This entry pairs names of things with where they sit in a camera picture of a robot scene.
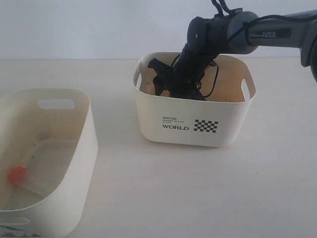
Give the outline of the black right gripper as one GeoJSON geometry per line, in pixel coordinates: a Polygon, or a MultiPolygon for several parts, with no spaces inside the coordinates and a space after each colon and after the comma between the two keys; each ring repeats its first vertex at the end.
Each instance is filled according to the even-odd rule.
{"type": "Polygon", "coordinates": [[[217,53],[194,55],[190,52],[179,53],[171,64],[166,64],[157,58],[148,63],[156,76],[153,78],[155,95],[168,91],[172,98],[205,101],[214,91],[218,73],[215,74],[211,90],[208,94],[201,93],[202,79],[209,66],[218,67],[215,62],[217,53]]]}

